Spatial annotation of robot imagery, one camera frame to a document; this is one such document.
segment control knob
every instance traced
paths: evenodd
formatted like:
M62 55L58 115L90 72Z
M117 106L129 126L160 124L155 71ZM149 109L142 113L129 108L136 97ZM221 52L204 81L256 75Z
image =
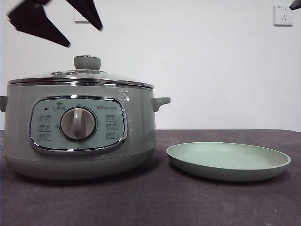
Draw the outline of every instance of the control knob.
M72 140L88 138L95 129L95 118L92 113L81 107L68 110L61 119L63 134Z

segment lid knob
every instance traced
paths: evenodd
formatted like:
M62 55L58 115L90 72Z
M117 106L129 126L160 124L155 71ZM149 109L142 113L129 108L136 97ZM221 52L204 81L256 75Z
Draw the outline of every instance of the lid knob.
M76 69L99 70L100 59L89 55L76 56L74 58L74 66Z

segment pot base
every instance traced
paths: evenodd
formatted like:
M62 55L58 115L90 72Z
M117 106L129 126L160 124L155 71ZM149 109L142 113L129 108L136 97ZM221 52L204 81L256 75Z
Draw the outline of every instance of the pot base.
M25 161L4 156L8 165L19 174L47 180L81 180L111 176L132 170L154 153L154 148L145 152L103 160L92 161Z

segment glass lid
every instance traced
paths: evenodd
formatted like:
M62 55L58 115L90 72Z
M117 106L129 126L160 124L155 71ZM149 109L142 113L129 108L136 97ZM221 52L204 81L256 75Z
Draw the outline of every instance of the glass lid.
M75 82L139 86L150 89L154 88L150 84L136 81L128 77L100 71L100 64L100 59L95 56L76 56L74 58L74 70L52 72L51 74L44 74L38 77L11 80L8 84L35 83L32 85L39 85L39 83L41 83L41 85L43 85L42 83L47 83L47 85L56 85L58 82Z

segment control panel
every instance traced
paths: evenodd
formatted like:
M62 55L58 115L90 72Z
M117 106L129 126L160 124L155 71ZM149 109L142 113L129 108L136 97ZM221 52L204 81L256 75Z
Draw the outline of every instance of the control panel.
M48 97L32 110L30 137L52 151L89 151L126 138L123 105L116 99L91 96Z

